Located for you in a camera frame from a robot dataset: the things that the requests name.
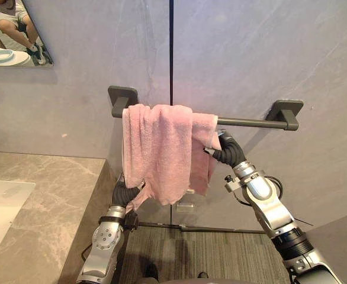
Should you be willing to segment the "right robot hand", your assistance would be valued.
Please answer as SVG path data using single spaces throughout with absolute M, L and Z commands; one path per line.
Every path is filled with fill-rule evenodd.
M 221 150 L 203 148 L 203 151 L 215 158 L 218 162 L 229 165 L 232 169 L 247 161 L 241 146 L 225 129 L 217 132 Z

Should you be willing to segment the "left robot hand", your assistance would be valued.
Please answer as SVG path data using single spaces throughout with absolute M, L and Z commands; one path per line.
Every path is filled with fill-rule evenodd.
M 118 180 L 113 189 L 111 206 L 127 208 L 127 205 L 140 193 L 144 186 L 145 182 L 143 181 L 136 187 L 127 188 L 124 180 Z

